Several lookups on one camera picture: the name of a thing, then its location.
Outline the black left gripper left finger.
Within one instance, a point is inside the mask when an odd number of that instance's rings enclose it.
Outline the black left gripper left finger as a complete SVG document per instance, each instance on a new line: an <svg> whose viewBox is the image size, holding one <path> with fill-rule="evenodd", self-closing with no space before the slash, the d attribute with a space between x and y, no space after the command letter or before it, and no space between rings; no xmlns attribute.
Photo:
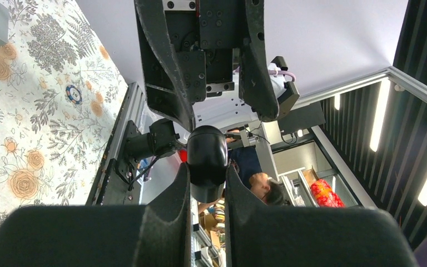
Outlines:
<svg viewBox="0 0 427 267"><path fill-rule="evenodd" d="M31 206L0 227L0 266L190 266L190 172L148 205Z"/></svg>

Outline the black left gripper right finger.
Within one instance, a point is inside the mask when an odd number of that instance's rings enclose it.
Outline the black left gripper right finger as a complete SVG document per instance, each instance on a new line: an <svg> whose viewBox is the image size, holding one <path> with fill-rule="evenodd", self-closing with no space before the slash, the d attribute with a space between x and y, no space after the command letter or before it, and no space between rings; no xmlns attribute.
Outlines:
<svg viewBox="0 0 427 267"><path fill-rule="evenodd" d="M417 266L380 209L269 206L226 175L228 266Z"/></svg>

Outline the person with dark hair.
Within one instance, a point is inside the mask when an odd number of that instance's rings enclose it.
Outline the person with dark hair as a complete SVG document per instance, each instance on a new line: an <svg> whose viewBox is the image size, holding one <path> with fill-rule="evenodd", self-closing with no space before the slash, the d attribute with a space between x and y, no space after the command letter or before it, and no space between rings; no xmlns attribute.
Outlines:
<svg viewBox="0 0 427 267"><path fill-rule="evenodd" d="M223 133L220 133L220 137L226 148L226 166L235 169L244 187L266 205L284 205L284 193L279 184L272 181L269 174L263 171L256 148L247 146L229 149L227 144L235 139L226 137Z"/></svg>

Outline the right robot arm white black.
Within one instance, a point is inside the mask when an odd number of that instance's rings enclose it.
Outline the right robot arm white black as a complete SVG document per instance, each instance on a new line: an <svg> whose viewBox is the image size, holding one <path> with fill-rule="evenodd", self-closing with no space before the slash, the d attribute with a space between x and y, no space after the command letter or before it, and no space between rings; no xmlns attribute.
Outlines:
<svg viewBox="0 0 427 267"><path fill-rule="evenodd" d="M136 1L146 102L187 131L275 121L264 1Z"/></svg>

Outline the red patterned bag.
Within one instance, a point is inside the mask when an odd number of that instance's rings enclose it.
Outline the red patterned bag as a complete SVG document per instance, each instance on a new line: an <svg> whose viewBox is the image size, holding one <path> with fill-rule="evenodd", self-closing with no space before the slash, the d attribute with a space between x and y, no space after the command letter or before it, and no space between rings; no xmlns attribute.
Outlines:
<svg viewBox="0 0 427 267"><path fill-rule="evenodd" d="M324 179L313 182L311 193L320 207L345 207L345 204Z"/></svg>

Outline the floral patterned table mat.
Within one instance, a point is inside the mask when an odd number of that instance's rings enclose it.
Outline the floral patterned table mat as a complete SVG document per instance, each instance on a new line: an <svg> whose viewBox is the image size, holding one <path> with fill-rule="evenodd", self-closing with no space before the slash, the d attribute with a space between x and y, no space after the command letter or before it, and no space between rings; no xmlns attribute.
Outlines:
<svg viewBox="0 0 427 267"><path fill-rule="evenodd" d="M23 206L86 202L127 90L76 1L3 4L0 225Z"/></svg>

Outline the black oval earbud case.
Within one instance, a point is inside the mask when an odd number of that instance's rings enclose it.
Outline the black oval earbud case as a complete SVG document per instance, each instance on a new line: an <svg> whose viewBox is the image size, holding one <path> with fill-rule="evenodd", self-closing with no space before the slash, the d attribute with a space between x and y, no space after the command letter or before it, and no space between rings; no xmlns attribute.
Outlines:
<svg viewBox="0 0 427 267"><path fill-rule="evenodd" d="M187 165L192 197L201 203L219 199L228 167L225 135L210 125L194 129L187 142Z"/></svg>

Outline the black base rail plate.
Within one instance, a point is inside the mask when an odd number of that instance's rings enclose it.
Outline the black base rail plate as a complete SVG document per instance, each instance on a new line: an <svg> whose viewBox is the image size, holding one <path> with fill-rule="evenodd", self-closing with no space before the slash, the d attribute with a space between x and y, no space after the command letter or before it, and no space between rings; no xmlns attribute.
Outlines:
<svg viewBox="0 0 427 267"><path fill-rule="evenodd" d="M140 205L148 173L185 147L167 119L152 120L143 90L131 83L123 99L86 205Z"/></svg>

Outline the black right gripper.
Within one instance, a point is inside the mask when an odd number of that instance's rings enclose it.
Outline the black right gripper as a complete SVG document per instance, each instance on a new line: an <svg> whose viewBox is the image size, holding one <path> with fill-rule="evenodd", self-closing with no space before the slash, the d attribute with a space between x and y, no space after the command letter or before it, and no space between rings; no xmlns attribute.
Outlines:
<svg viewBox="0 0 427 267"><path fill-rule="evenodd" d="M267 69L264 1L134 1L148 108L191 132L191 103L234 90L262 122L279 115Z"/></svg>

